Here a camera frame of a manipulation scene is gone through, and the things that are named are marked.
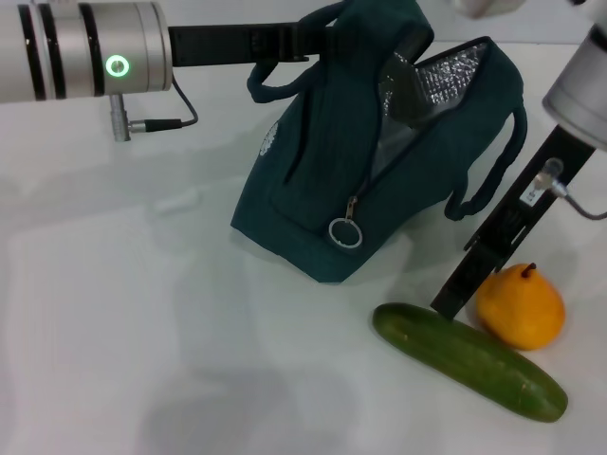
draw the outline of black cable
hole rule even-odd
[[[571,207],[573,207],[576,210],[576,212],[579,213],[584,218],[588,218],[589,220],[592,220],[592,221],[600,221],[600,220],[607,219],[607,211],[605,213],[600,214],[600,215],[593,215],[592,213],[589,213],[586,210],[584,210],[581,207],[581,205],[578,204],[578,201],[576,201],[573,197],[571,197],[570,194],[565,195],[563,197],[563,199],[565,201],[567,201],[569,203],[569,205]]]
[[[179,96],[181,97],[183,102],[185,102],[186,106],[188,106],[188,109],[190,109],[190,112],[192,113],[192,116],[193,116],[192,120],[182,121],[181,126],[186,127],[186,126],[195,125],[196,123],[198,123],[198,113],[192,106],[192,103],[190,102],[190,100],[188,100],[188,97],[186,97],[185,93],[183,93],[183,90],[181,90],[181,87],[177,83],[177,79],[175,79],[175,74],[173,74],[173,85],[175,86],[175,90],[177,91],[177,93],[179,94]]]
[[[173,74],[173,85],[175,86],[175,90],[177,91],[183,102],[185,102],[186,106],[188,106],[188,109],[190,109],[193,119],[187,121],[183,121],[179,118],[164,118],[160,120],[147,119],[132,122],[132,126],[134,124],[143,123],[145,125],[145,133],[153,133],[156,131],[178,130],[180,128],[185,128],[186,126],[195,125],[198,122],[198,113],[194,109],[190,100],[188,100],[188,97],[186,97],[185,93],[183,93],[183,90],[181,90],[181,87],[175,79],[175,74]]]

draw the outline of printed logo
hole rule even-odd
[[[533,207],[540,200],[540,198],[545,193],[545,190],[538,190],[535,188],[535,183],[531,182],[531,184],[527,187],[524,193],[521,195],[519,199],[525,202],[528,206]]]
[[[278,121],[274,123],[274,125],[267,132],[266,138],[264,139],[264,143],[262,144],[262,148],[259,151],[259,156],[264,156],[267,152],[269,152],[270,147],[274,143],[274,138],[276,137],[277,131]]]

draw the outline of zipper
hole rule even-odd
[[[449,49],[446,50],[445,52],[441,52],[438,55],[434,55],[432,57],[430,57],[429,59],[424,60],[423,62],[421,62],[419,65],[425,65],[425,64],[431,64],[432,62],[441,60],[445,57],[448,57],[452,54],[455,54],[457,52],[460,52],[462,50],[468,49],[470,47],[474,47],[474,46],[478,46],[482,43],[488,43],[490,39],[488,39],[487,37],[482,37],[482,38],[477,38],[475,40],[472,40],[468,43],[464,43],[462,45],[459,45],[457,47],[454,47],[453,49]],[[468,91],[470,91],[470,89],[472,88],[472,86],[474,85],[475,81],[478,79],[479,75],[482,73],[483,71],[483,66],[485,66],[484,64],[480,64],[479,68],[477,70],[477,73],[474,75],[474,78],[472,78],[472,81],[470,81]],[[460,109],[462,107],[464,107],[466,105],[466,103],[469,102],[469,97],[468,96],[464,96],[464,98],[462,99],[462,101],[457,105],[457,108]],[[389,173],[395,166],[398,165],[398,163],[400,163],[400,161],[402,159],[404,159],[408,154],[409,151],[412,149],[412,147],[423,137],[425,137],[429,131],[432,129],[432,127],[440,120],[442,120],[446,115],[450,114],[451,112],[453,112],[454,109],[448,109],[444,112],[441,112],[440,114],[438,114],[438,116],[436,116],[436,118],[434,118],[432,120],[432,122],[426,126],[424,128],[425,131],[420,132],[412,141],[411,143],[407,146],[407,149],[404,150],[402,153],[400,153],[396,158],[394,158],[392,160],[392,162],[386,166],[384,169],[382,169],[376,176],[375,178],[371,178],[371,171],[373,169],[373,162],[375,161],[375,155],[377,152],[377,145],[376,145],[376,149],[375,151],[371,154],[371,159],[370,162],[367,164],[367,167],[365,169],[365,176],[364,176],[364,180],[362,181],[362,184],[359,186],[359,189],[357,190],[355,196],[357,199],[357,202],[362,199],[369,191],[371,191],[376,183],[381,180],[381,178],[383,178],[386,173]]]
[[[359,225],[357,225],[356,222],[352,219],[354,217],[354,207],[358,201],[359,200],[356,196],[350,197],[348,199],[348,206],[345,210],[345,216],[343,218],[334,219],[331,222],[331,224],[329,225],[329,237],[337,246],[340,246],[341,248],[344,248],[344,249],[353,250],[353,249],[357,249],[359,246],[362,245],[362,230],[360,230]],[[338,237],[336,237],[335,233],[333,232],[333,228],[339,223],[344,223],[344,224],[354,228],[354,230],[356,231],[356,233],[358,235],[358,238],[353,244],[345,244]]]
[[[459,45],[457,47],[454,47],[452,49],[448,49],[444,52],[441,52],[440,54],[434,55],[426,60],[424,60],[423,62],[419,63],[419,65],[424,65],[424,64],[431,64],[432,62],[438,61],[440,59],[443,59],[445,57],[450,56],[451,54],[460,52],[462,50],[468,49],[470,47],[473,46],[478,46],[481,43],[490,43],[492,42],[492,40],[485,36],[485,37],[481,37],[481,38],[477,38],[475,40],[469,41],[467,43],[463,43],[462,45]],[[487,49],[487,55],[490,55],[490,48]],[[472,88],[473,85],[475,85],[476,81],[478,80],[478,78],[480,77],[480,75],[483,73],[484,70],[484,63],[479,65],[479,68],[476,72],[476,74],[474,75],[474,77],[472,78],[472,81],[470,81],[469,87],[468,87],[468,91],[470,91],[470,89]],[[379,105],[379,92],[377,91],[377,105]],[[469,102],[469,97],[468,96],[464,96],[464,98],[462,99],[462,101],[458,104],[457,108],[461,108],[463,106],[466,105],[466,103]],[[365,172],[364,172],[364,177],[362,180],[362,183],[359,185],[359,189],[356,191],[355,195],[350,196],[348,198],[348,204],[346,206],[346,219],[348,219],[350,222],[354,223],[354,206],[360,202],[362,199],[364,199],[364,197],[375,187],[375,185],[377,184],[377,182],[379,180],[381,180],[387,173],[391,172],[395,166],[397,166],[400,161],[402,159],[404,159],[408,154],[409,151],[412,149],[412,147],[419,141],[421,140],[421,138],[425,137],[429,131],[432,130],[432,127],[436,124],[436,122],[440,121],[443,119],[444,116],[450,114],[451,112],[453,112],[454,109],[450,109],[444,112],[441,112],[438,116],[436,116],[436,118],[431,122],[431,124],[429,124],[426,128],[425,131],[421,132],[419,135],[417,135],[417,137],[414,138],[414,140],[412,140],[412,142],[409,144],[409,146],[407,147],[406,150],[404,150],[400,155],[398,155],[396,158],[394,158],[392,160],[392,162],[386,166],[384,169],[381,170],[381,172],[376,175],[375,178],[371,178],[371,171],[373,169],[373,162],[375,161],[375,155],[377,152],[377,143],[379,141],[379,134],[381,131],[381,126],[377,127],[377,141],[375,141],[376,143],[376,149],[370,154],[370,159],[369,162],[367,163],[367,166],[365,168]]]

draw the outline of zipper pull ring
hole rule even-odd
[[[348,208],[345,211],[346,220],[352,220],[352,217],[354,216],[354,206],[358,201],[359,199],[356,196],[352,196],[350,199],[348,199]]]
[[[362,230],[352,219],[354,207],[359,199],[352,196],[348,199],[348,207],[343,218],[336,218],[329,225],[329,238],[339,248],[346,250],[357,249],[362,245]]]

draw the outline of silver foil lining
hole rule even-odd
[[[415,69],[422,91],[433,105],[458,100],[464,94],[487,45],[480,44]]]

